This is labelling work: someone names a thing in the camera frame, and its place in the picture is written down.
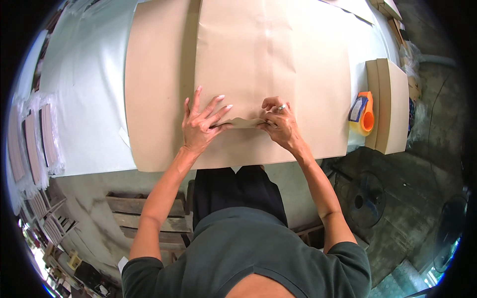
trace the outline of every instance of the dark green t-shirt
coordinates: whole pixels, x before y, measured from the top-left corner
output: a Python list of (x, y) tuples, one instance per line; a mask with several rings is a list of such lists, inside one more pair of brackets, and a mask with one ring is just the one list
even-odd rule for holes
[(371, 273), (365, 251), (352, 242), (327, 254), (307, 246), (276, 217), (232, 207), (203, 218), (194, 240), (164, 268), (153, 257), (123, 268), (123, 294), (131, 297), (225, 297), (245, 276), (269, 277), (301, 297), (367, 297)]

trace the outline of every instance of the table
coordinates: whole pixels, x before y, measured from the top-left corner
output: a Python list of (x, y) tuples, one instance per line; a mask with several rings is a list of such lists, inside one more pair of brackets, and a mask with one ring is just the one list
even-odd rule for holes
[[(124, 64), (136, 3), (105, 2), (88, 13), (69, 6), (52, 33), (40, 91), (58, 94), (63, 176), (136, 169), (131, 149), (120, 135), (121, 130), (127, 132)], [(374, 25), (343, 10), (333, 25), (348, 35), (350, 106), (358, 92), (367, 91), (366, 60), (388, 58), (399, 65), (397, 41), (386, 18), (369, 6)], [(348, 152), (363, 145), (364, 137), (350, 132)]]

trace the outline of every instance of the wooden slat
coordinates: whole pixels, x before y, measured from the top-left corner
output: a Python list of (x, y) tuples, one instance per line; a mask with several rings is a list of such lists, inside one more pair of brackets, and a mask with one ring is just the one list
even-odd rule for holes
[[(137, 229), (120, 226), (121, 231), (127, 238), (136, 237)], [(159, 233), (159, 243), (184, 244), (180, 233), (161, 232)]]
[[(119, 226), (139, 227), (139, 216), (130, 214), (113, 213)], [(161, 231), (190, 233), (192, 230), (187, 227), (186, 219), (183, 217), (168, 217), (162, 224)]]
[[(107, 196), (106, 200), (111, 211), (132, 214), (141, 214), (144, 203), (146, 202), (146, 199), (119, 198), (112, 196)], [(174, 200), (169, 216), (185, 216), (184, 208), (182, 207), (182, 202), (180, 200)]]

